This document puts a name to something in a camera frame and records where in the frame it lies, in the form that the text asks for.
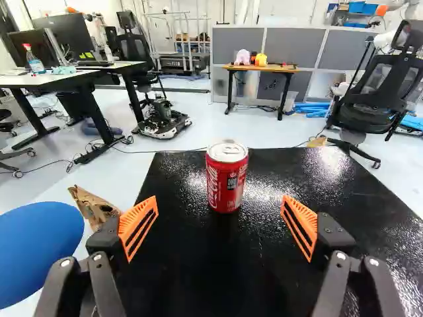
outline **keyboard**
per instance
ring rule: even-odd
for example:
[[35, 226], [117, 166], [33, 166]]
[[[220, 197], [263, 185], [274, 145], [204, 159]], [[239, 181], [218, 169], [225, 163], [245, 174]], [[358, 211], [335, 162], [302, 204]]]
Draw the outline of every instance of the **keyboard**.
[[111, 66], [114, 63], [109, 61], [78, 61], [78, 66], [102, 66], [107, 67]]

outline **desk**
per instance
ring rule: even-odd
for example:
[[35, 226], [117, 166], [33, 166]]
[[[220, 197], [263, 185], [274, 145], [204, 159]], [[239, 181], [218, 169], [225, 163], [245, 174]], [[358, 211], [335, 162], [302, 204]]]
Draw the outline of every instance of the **desk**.
[[96, 69], [108, 74], [119, 74], [124, 79], [126, 91], [131, 101], [132, 110], [134, 111], [135, 118], [138, 122], [144, 121], [143, 112], [139, 105], [139, 99], [137, 92], [135, 91], [134, 84], [132, 83], [131, 76], [134, 73], [142, 71], [148, 71], [146, 69], [147, 63], [145, 61], [115, 61], [113, 65], [102, 67], [102, 66], [78, 66], [78, 69]]
[[281, 73], [284, 74], [286, 77], [285, 87], [284, 87], [284, 94], [282, 95], [282, 100], [280, 102], [280, 107], [278, 109], [278, 120], [282, 120], [282, 110], [284, 109], [284, 104], [286, 100], [286, 96], [289, 90], [289, 84], [291, 83], [291, 77], [293, 74], [298, 73], [299, 70], [297, 68], [292, 68], [292, 65], [281, 66], [279, 64], [268, 64], [266, 66], [255, 66], [255, 65], [231, 65], [226, 64], [223, 66], [224, 69], [229, 71], [229, 82], [228, 82], [228, 89], [227, 89], [227, 108], [225, 110], [225, 114], [228, 114], [232, 110], [232, 82], [233, 82], [233, 75], [238, 71], [267, 71], [270, 73]]
[[114, 140], [113, 134], [110, 132], [92, 94], [94, 90], [93, 81], [100, 75], [101, 73], [99, 71], [86, 70], [69, 75], [42, 74], [33, 77], [30, 74], [26, 74], [22, 76], [0, 76], [0, 87], [9, 88], [12, 91], [20, 108], [37, 131], [35, 135], [13, 145], [12, 149], [21, 149], [59, 129], [59, 127], [51, 127], [48, 129], [44, 127], [29, 101], [22, 93], [22, 88], [36, 89], [43, 92], [78, 91], [86, 100], [85, 107], [91, 115], [104, 143], [111, 144]]
[[[421, 316], [423, 221], [352, 158], [336, 147], [250, 150], [241, 209], [218, 215], [204, 155], [151, 163], [136, 202], [156, 195], [159, 216], [117, 279], [128, 316], [309, 316], [324, 272], [282, 221], [283, 194], [332, 215], [356, 239], [353, 256], [385, 260], [406, 316]], [[343, 316], [359, 316], [351, 290], [344, 305]]]

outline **floor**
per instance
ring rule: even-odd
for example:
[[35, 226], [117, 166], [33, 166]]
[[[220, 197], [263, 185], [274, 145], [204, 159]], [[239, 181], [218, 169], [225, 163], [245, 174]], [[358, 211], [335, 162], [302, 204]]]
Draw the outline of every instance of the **floor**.
[[[208, 87], [206, 79], [199, 83], [166, 79], [166, 87], [179, 85], [184, 88]], [[95, 98], [104, 117], [111, 126], [121, 127], [129, 135], [136, 122], [128, 106], [125, 90], [96, 90]], [[40, 170], [24, 175], [17, 180], [10, 174], [0, 174], [0, 215], [8, 210], [35, 201], [62, 201], [74, 205], [67, 188], [77, 184], [86, 190], [107, 199], [121, 210], [130, 208], [147, 174], [155, 151], [181, 151], [207, 147], [220, 139], [236, 139], [251, 148], [292, 147], [318, 133], [324, 126], [322, 118], [305, 118], [302, 115], [285, 116], [282, 122], [276, 120], [276, 113], [267, 113], [259, 109], [237, 110], [229, 116], [223, 114], [225, 104], [211, 102], [211, 94], [188, 94], [169, 92], [168, 99], [175, 110], [185, 112], [192, 118], [193, 125], [176, 138], [160, 141], [135, 136], [132, 145], [117, 144], [116, 148], [124, 151], [150, 151], [150, 153], [124, 154], [111, 149], [87, 165], [75, 166], [66, 173], [67, 162], [58, 162]], [[32, 100], [39, 106], [43, 103], [54, 104], [54, 97], [40, 97]], [[44, 125], [64, 125], [64, 121], [55, 117], [43, 119]], [[18, 128], [18, 137], [8, 139], [12, 145], [25, 138], [31, 131], [30, 125]], [[336, 137], [336, 132], [326, 131], [325, 135]], [[352, 155], [376, 178], [401, 198], [417, 215], [423, 217], [423, 146], [421, 138], [406, 135], [394, 135], [386, 143], [382, 135], [368, 135], [360, 147], [382, 159], [379, 170], [371, 168], [371, 163]], [[9, 164], [28, 171], [55, 160], [71, 160], [75, 154], [84, 153], [85, 145], [95, 139], [80, 131], [79, 125], [65, 127], [51, 134], [32, 146], [37, 156], [26, 155], [12, 158]], [[84, 237], [75, 253], [79, 259], [87, 256], [84, 244], [92, 231], [86, 225]], [[33, 314], [40, 292], [26, 300], [0, 311], [4, 316], [30, 316]]]

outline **red soda can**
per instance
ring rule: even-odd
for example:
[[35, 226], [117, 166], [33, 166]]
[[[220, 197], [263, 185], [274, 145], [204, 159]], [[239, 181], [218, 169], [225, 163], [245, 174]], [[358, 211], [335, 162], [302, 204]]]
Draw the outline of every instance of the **red soda can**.
[[232, 213], [239, 208], [243, 200], [248, 162], [248, 149], [232, 140], [224, 140], [208, 148], [207, 196], [213, 210]]

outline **pink toy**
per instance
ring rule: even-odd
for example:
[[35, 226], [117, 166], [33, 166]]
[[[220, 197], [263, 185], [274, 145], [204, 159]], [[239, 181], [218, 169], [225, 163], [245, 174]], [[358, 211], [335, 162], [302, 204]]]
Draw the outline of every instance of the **pink toy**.
[[250, 52], [247, 50], [240, 50], [237, 53], [237, 58], [234, 62], [235, 65], [244, 64], [244, 65], [250, 65]]

